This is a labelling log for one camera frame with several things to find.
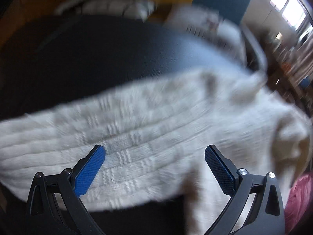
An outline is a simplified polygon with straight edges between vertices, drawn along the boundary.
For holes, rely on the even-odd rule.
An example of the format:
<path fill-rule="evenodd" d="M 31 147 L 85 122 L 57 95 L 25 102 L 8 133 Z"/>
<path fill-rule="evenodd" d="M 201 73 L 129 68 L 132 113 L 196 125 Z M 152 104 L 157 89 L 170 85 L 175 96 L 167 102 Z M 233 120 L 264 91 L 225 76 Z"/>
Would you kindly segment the cream knitted sweater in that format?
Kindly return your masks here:
<path fill-rule="evenodd" d="M 46 16 L 1 47 L 1 187 L 7 233 L 31 234 L 37 172 L 95 145 L 106 159 L 82 202 L 106 234 L 203 234 L 228 201 L 204 159 L 273 172 L 282 199 L 312 155 L 297 107 L 215 48 L 153 23 Z"/>

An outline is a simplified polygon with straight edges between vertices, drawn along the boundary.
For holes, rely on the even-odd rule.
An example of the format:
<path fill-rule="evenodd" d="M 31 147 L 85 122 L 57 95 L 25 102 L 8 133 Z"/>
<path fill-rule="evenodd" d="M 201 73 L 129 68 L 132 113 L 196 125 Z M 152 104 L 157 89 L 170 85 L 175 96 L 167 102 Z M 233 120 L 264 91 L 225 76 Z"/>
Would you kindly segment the pink ruffled bed cover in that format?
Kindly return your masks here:
<path fill-rule="evenodd" d="M 312 171 L 303 174 L 293 184 L 286 207 L 285 234 L 290 234 L 300 220 L 312 211 Z"/>

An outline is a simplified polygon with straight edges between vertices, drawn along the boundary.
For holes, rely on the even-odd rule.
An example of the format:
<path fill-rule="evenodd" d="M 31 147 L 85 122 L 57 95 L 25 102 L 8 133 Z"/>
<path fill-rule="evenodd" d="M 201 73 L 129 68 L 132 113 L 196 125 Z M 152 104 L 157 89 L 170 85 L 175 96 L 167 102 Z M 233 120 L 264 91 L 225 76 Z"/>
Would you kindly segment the multicolour sofa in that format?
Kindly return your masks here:
<path fill-rule="evenodd" d="M 152 19 L 204 39 L 253 70 L 266 71 L 264 51 L 243 18 L 251 0 L 67 0 L 56 15 L 107 14 Z"/>

